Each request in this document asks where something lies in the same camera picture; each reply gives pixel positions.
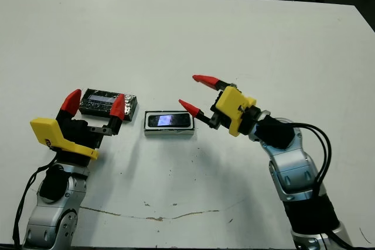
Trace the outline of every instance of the black case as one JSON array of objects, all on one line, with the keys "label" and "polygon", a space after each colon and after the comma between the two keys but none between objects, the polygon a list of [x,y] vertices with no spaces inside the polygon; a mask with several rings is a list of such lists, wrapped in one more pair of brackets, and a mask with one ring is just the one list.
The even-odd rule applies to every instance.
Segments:
[{"label": "black case", "polygon": [[[87,89],[83,95],[79,110],[82,114],[94,115],[96,117],[110,117],[113,102],[120,93],[107,92],[95,89]],[[135,95],[125,95],[125,118],[132,121],[135,108],[137,107],[137,97]]]}]

